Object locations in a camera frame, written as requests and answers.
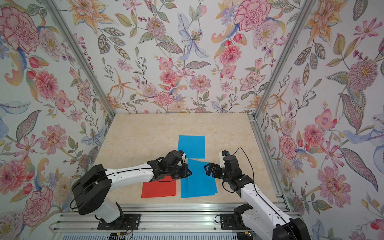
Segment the red paper sheet one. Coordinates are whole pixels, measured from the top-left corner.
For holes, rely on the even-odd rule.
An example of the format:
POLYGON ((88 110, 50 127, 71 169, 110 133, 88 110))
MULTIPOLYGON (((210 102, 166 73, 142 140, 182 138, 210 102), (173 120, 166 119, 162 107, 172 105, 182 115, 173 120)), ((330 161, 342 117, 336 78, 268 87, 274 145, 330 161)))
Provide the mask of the red paper sheet one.
POLYGON ((170 176, 160 181, 143 183, 142 199, 173 197, 177 195, 177 183, 170 176))

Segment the blue paper sheet one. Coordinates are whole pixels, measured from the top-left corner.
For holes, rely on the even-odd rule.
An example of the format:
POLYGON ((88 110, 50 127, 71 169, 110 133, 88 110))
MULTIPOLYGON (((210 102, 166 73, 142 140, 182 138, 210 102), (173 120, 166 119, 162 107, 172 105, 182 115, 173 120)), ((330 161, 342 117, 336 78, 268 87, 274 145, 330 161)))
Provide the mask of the blue paper sheet one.
POLYGON ((188 163, 192 175, 187 177, 187 196, 189 198, 214 196, 218 190, 216 180, 206 174, 205 166, 208 163, 192 159, 189 159, 188 163))

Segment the blue paper sheet two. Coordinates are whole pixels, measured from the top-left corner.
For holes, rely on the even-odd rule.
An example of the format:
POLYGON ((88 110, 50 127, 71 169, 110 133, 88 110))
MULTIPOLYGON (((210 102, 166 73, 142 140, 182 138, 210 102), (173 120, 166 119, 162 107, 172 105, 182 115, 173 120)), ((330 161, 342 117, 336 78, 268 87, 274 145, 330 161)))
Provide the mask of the blue paper sheet two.
POLYGON ((183 151, 189 159, 205 159, 205 136, 179 136, 178 150, 183 151))

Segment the blue paper sheet three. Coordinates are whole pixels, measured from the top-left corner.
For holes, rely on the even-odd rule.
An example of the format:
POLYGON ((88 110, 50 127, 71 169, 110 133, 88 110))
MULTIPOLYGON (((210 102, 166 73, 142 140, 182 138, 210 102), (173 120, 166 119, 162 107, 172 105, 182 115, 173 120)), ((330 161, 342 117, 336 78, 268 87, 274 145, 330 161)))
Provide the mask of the blue paper sheet three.
POLYGON ((218 190, 214 180, 195 179, 192 177, 181 180, 182 198, 214 196, 218 190))

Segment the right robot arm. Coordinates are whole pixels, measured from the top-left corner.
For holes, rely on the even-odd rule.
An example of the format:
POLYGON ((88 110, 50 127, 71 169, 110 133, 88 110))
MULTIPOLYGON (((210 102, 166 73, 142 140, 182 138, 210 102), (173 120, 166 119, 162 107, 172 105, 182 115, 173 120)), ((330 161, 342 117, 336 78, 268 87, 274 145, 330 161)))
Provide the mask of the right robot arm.
POLYGON ((238 166, 222 168, 209 163, 204 166, 207 176, 228 183, 231 190, 246 203, 235 208, 240 223, 263 240, 309 240, 310 234, 304 221, 293 219, 280 210, 256 186, 254 180, 242 173, 238 166))

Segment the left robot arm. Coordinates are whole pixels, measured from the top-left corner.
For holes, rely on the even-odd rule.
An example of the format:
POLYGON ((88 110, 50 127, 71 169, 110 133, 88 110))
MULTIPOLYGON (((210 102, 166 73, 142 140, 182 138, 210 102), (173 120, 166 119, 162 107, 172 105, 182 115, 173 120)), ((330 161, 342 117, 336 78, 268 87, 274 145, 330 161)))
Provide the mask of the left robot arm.
POLYGON ((124 213, 118 203, 107 198, 109 192, 136 183, 164 179, 185 179, 192 175, 185 157, 158 158, 145 164, 123 169, 106 169, 95 165, 72 186, 74 202, 80 215, 94 214, 106 224, 122 222, 124 213))

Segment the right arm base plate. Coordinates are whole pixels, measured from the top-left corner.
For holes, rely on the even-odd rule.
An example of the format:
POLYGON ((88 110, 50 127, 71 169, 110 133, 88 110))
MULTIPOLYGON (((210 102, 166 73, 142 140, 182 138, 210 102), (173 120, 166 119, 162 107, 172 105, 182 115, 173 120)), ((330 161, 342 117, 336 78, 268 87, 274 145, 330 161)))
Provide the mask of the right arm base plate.
POLYGON ((224 231, 250 231, 251 229, 246 227, 240 216, 235 213, 232 214, 220 214, 220 220, 218 221, 221 226, 221 230, 224 231))

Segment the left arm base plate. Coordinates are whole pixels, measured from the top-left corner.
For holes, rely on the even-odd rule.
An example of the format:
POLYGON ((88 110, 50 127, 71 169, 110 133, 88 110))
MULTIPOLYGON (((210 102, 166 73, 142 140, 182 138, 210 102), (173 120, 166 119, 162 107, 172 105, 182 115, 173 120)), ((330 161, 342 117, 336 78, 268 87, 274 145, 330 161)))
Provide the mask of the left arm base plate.
POLYGON ((97 230, 99 231, 126 231, 138 230, 141 220, 140 214, 123 214, 112 223, 107 223, 103 219, 99 221, 97 230))

